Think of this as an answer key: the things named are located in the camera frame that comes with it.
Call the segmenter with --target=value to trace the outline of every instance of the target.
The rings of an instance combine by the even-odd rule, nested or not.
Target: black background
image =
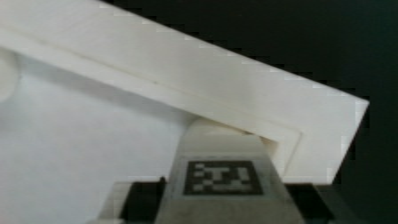
[[[335,187],[370,223],[398,223],[398,2],[109,1],[372,102]]]

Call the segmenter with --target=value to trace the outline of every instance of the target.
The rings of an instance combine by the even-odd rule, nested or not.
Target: white surface
[[[0,104],[0,223],[99,218],[118,181],[170,175],[196,116],[31,59]]]
[[[0,102],[12,97],[20,81],[17,54],[0,48]]]
[[[333,182],[369,101],[95,0],[4,0],[0,45],[278,142],[285,182]]]

